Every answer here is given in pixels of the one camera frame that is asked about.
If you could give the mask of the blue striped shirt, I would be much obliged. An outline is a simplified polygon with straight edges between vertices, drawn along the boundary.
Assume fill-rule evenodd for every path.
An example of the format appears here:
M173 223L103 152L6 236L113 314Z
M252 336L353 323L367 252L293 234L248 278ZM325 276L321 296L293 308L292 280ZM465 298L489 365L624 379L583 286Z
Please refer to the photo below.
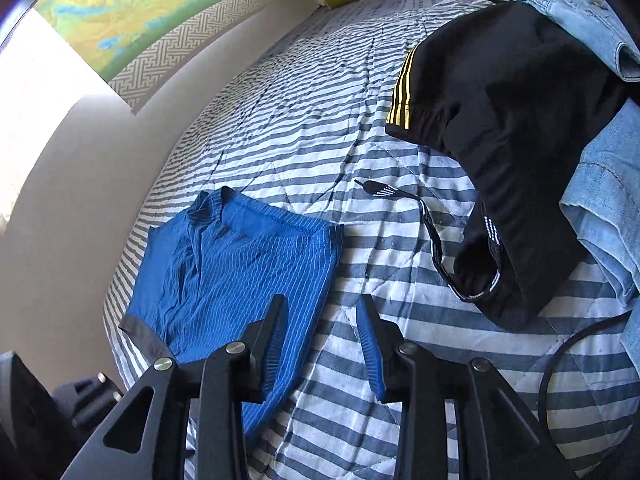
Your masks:
M341 258L344 228L223 186L149 230L120 329L148 360L186 364L241 337L273 296L288 302L276 381L263 404L244 404L258 438L293 391Z

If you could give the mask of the light blue denim garment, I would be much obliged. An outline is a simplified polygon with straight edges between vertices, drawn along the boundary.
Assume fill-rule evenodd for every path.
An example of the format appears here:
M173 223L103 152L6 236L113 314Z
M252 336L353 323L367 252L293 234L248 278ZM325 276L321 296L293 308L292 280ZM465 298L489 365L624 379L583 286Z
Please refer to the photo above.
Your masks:
M588 47L623 82L639 87L639 44L606 0L527 3ZM639 105L628 99L584 148L560 200L587 248L630 310L620 342L639 365Z

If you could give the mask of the black shorts yellow stripes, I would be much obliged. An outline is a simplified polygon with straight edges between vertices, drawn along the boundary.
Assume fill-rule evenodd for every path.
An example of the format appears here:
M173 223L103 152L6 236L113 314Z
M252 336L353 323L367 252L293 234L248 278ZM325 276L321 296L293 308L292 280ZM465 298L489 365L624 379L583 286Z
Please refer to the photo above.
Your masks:
M588 47L520 2L455 18L402 62L387 134L452 158L476 192L452 266L432 236L434 266L504 330L524 330L585 257L560 199L628 96Z

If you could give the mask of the blue white striped bedspread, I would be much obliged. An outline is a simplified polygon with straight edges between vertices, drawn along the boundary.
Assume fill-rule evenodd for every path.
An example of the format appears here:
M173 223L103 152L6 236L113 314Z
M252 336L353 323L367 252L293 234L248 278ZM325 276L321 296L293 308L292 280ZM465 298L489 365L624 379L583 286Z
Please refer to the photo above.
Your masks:
M409 49L490 0L362 0L322 8L237 76L183 133L142 205L107 289L103 319L120 376L133 384L142 353L120 330L149 229L199 192L230 186L296 214L345 228L342 258L302 379L250 454L256 479L388 479L400 408L374 400L354 305L372 295L386 318L436 356L484 356L529 406L552 354L622 305L586 259L529 328L510 334L440 281L416 206L374 200L378 180L420 195L452 257L472 209L472 183L452 160L386 136L390 95Z

